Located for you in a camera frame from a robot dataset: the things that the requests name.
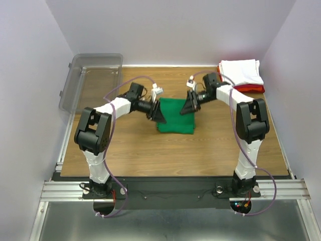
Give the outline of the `green t-shirt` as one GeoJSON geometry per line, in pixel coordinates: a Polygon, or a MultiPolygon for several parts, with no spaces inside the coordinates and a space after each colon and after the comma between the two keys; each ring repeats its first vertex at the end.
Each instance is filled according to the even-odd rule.
{"type": "Polygon", "coordinates": [[[196,127],[194,113],[181,115],[180,111],[185,104],[184,99],[160,98],[160,108],[166,123],[156,123],[160,133],[194,134],[196,127]]]}

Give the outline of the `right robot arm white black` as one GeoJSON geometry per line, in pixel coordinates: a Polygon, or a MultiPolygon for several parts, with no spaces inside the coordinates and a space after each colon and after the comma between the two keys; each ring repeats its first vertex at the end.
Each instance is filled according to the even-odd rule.
{"type": "Polygon", "coordinates": [[[261,98],[253,99],[240,93],[235,88],[235,82],[220,73],[205,73],[203,84],[205,89],[198,92],[195,77],[190,76],[186,83],[189,87],[187,98],[180,114],[197,112],[202,104],[214,100],[229,106],[234,136],[240,149],[231,191],[237,196],[242,196],[256,187],[257,156],[270,130],[266,103],[261,98]]]}

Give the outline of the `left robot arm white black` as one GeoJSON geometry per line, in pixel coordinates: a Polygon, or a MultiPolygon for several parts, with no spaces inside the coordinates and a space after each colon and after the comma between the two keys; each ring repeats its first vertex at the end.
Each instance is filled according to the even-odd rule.
{"type": "Polygon", "coordinates": [[[157,96],[164,91],[157,84],[152,85],[151,100],[143,100],[144,86],[132,83],[127,92],[117,96],[107,104],[83,109],[74,135],[74,142],[83,152],[89,168],[89,184],[81,184],[84,194],[94,194],[105,198],[111,194],[111,174],[105,167],[106,153],[115,130],[115,122],[119,117],[133,111],[146,114],[147,119],[166,123],[161,112],[157,96]]]}

